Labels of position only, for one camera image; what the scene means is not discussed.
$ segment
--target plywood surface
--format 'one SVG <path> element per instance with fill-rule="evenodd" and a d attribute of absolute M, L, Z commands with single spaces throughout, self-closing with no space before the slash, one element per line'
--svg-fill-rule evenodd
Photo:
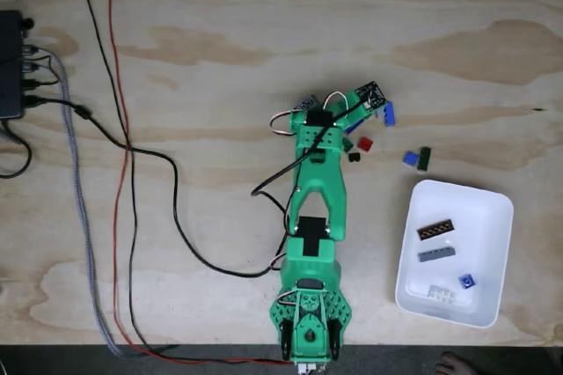
<path fill-rule="evenodd" d="M 17 0 L 37 26 L 30 41 L 61 54 L 72 95 L 119 134 L 84 0 Z M 114 0 L 133 139 L 180 166 L 179 218 L 216 264 L 263 268 L 282 235 L 279 211 L 249 196 L 288 163 L 291 140 L 271 114 L 303 96 L 375 79 L 398 125 L 377 121 L 362 162 L 343 163 L 347 239 L 342 289 L 354 310 L 348 343 L 563 344 L 563 0 Z M 106 0 L 93 0 L 103 35 Z M 56 89 L 45 94 L 55 96 Z M 56 106 L 12 124 L 33 144 L 24 176 L 0 187 L 0 342 L 96 343 L 84 238 Z M 111 314 L 111 218 L 122 154 L 76 121 L 101 303 Z M 406 150 L 433 148 L 429 178 L 502 192 L 515 205 L 501 314 L 487 330 L 429 320 L 393 299 L 410 191 L 421 177 Z M 18 148 L 0 143 L 2 167 Z M 135 308 L 152 342 L 272 343 L 277 274 L 213 273 L 172 222 L 172 173 L 138 161 Z M 271 187 L 285 200 L 289 178 Z M 121 207 L 121 314 L 132 235 Z"/>

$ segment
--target small black lego piece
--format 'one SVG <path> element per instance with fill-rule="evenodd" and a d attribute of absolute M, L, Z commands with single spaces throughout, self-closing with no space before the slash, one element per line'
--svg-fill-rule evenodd
<path fill-rule="evenodd" d="M 350 162 L 360 162 L 361 157 L 362 157 L 362 155 L 360 155 L 360 152 L 350 152 L 350 153 L 348 153 L 348 161 L 350 161 Z"/>

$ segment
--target brown lego brick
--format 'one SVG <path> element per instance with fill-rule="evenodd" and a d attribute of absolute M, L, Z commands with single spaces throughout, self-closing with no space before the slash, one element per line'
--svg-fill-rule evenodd
<path fill-rule="evenodd" d="M 451 223 L 451 219 L 446 219 L 436 224 L 428 225 L 426 227 L 419 228 L 419 237 L 421 240 L 431 239 L 445 232 L 453 232 L 454 224 Z"/>

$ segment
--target gray braided cable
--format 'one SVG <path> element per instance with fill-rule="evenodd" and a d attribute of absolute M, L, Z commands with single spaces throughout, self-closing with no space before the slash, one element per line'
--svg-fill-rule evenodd
<path fill-rule="evenodd" d="M 61 59 L 53 52 L 39 48 L 47 54 L 50 54 L 58 67 L 59 74 L 59 86 L 60 86 L 60 97 L 64 100 L 70 100 L 69 92 L 69 80 L 67 78 L 66 71 L 62 64 Z M 80 180 L 80 167 L 78 161 L 78 148 L 77 139 L 74 134 L 74 126 L 72 124 L 72 110 L 70 107 L 62 106 L 62 122 L 64 124 L 64 131 L 69 139 L 70 154 L 72 156 L 72 178 L 74 181 L 74 192 L 77 200 L 78 216 L 80 217 L 80 223 L 82 225 L 82 231 L 84 232 L 84 243 L 86 249 L 86 267 L 88 272 L 88 287 L 90 289 L 91 303 L 94 309 L 94 317 L 96 323 L 98 324 L 99 332 L 104 337 L 107 347 L 110 349 L 112 354 L 116 357 L 128 357 L 121 349 L 115 344 L 112 334 L 107 327 L 106 319 L 101 311 L 99 305 L 99 292 L 98 292 L 98 281 L 96 277 L 96 262 L 94 260 L 94 252 L 91 245 L 91 232 L 90 223 L 88 221 L 88 213 L 86 212 L 86 205 L 84 202 L 84 195 L 82 192 L 82 182 Z"/>

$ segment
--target power adapter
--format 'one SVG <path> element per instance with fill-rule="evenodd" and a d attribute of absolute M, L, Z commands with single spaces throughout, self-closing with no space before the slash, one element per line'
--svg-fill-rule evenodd
<path fill-rule="evenodd" d="M 33 21 L 19 11 L 0 11 L 0 120 L 23 114 L 23 42 Z"/>

